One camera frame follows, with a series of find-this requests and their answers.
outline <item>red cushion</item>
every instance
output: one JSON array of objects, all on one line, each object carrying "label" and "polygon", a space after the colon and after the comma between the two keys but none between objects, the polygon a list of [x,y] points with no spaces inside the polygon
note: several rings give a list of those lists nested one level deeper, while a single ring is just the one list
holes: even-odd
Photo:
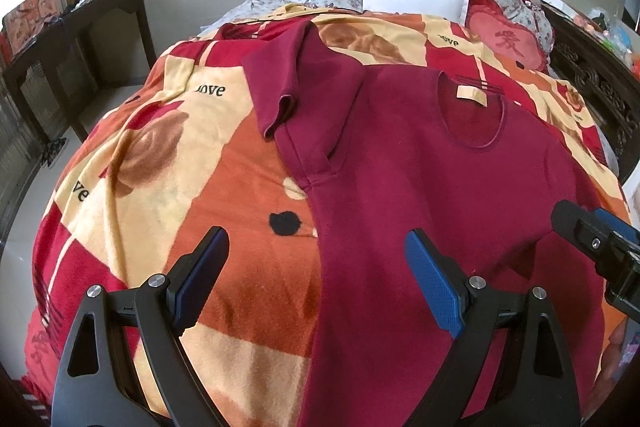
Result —
[{"label": "red cushion", "polygon": [[531,30],[511,22],[494,0],[473,0],[466,27],[491,51],[521,63],[529,70],[546,73],[546,54]]}]

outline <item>bed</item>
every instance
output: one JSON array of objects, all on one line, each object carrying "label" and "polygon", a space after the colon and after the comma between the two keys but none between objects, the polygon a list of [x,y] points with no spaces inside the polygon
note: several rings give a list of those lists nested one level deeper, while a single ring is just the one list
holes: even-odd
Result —
[{"label": "bed", "polygon": [[[542,11],[495,1],[551,53]],[[296,424],[321,298],[318,232],[305,193],[258,132],[241,58],[301,20],[363,64],[443,60],[443,68],[460,68],[450,75],[475,68],[479,81],[513,91],[571,151],[602,206],[629,220],[596,125],[570,83],[517,66],[447,20],[361,10],[361,0],[247,0],[165,51],[142,89],[102,118],[63,171],[36,237],[27,389],[52,400],[66,334],[90,285],[138,286],[221,225],[233,255],[182,343],[231,425]],[[430,50],[446,60],[426,58]],[[620,316],[603,308],[608,337]],[[139,337],[129,332],[128,340],[150,406],[166,414]]]}]

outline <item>round neckline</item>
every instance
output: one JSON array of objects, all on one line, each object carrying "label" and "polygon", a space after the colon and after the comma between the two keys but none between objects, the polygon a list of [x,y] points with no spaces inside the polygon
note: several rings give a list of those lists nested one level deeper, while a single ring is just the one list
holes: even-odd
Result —
[{"label": "round neckline", "polygon": [[442,129],[444,131],[444,134],[447,136],[447,139],[449,139],[450,142],[454,143],[458,147],[462,147],[467,150],[472,150],[474,152],[486,152],[494,148],[495,145],[500,141],[500,137],[502,136],[502,132],[504,131],[505,122],[507,120],[507,111],[509,110],[509,104],[504,103],[504,97],[497,93],[487,92],[484,89],[482,90],[487,95],[487,97],[489,96],[495,97],[500,103],[500,108],[502,110],[500,112],[500,123],[498,124],[498,129],[496,130],[494,136],[492,137],[491,140],[489,140],[489,142],[487,142],[484,145],[469,145],[468,143],[464,143],[453,136],[453,134],[449,130],[449,126],[447,125],[446,120],[444,119],[444,115],[442,114],[442,108],[440,107],[440,103],[438,102],[438,86],[442,81],[450,82],[451,84],[454,84],[456,86],[466,86],[467,84],[457,84],[456,82],[453,82],[444,71],[440,72],[436,81],[433,83],[433,93],[432,93],[433,96],[431,98],[432,100],[431,103],[433,103],[435,107],[436,119],[438,120],[439,125],[442,126]]}]

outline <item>carved wooden headboard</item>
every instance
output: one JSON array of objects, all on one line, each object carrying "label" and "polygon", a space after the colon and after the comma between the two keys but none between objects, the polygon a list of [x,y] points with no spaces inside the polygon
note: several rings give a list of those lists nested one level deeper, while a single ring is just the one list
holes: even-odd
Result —
[{"label": "carved wooden headboard", "polygon": [[623,184],[640,160],[640,80],[595,38],[553,8],[543,9],[556,32],[551,67],[585,99],[618,158]]}]

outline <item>silver screw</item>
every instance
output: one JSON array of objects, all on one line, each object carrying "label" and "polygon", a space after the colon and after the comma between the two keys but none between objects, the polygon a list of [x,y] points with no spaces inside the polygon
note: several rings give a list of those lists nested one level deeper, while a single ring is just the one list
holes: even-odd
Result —
[{"label": "silver screw", "polygon": [[164,284],[164,275],[162,275],[161,273],[156,273],[155,275],[152,275],[151,277],[149,277],[149,286],[153,288],[158,288],[158,286],[161,286],[163,284]]},{"label": "silver screw", "polygon": [[99,284],[94,284],[93,286],[89,286],[89,289],[86,291],[86,294],[89,297],[97,297],[102,292],[102,288]]},{"label": "silver screw", "polygon": [[541,301],[542,299],[546,299],[546,290],[540,286],[533,288],[532,293],[536,299],[540,299]]},{"label": "silver screw", "polygon": [[486,281],[479,275],[472,275],[471,277],[469,277],[469,284],[472,288],[481,290],[486,286]]}]

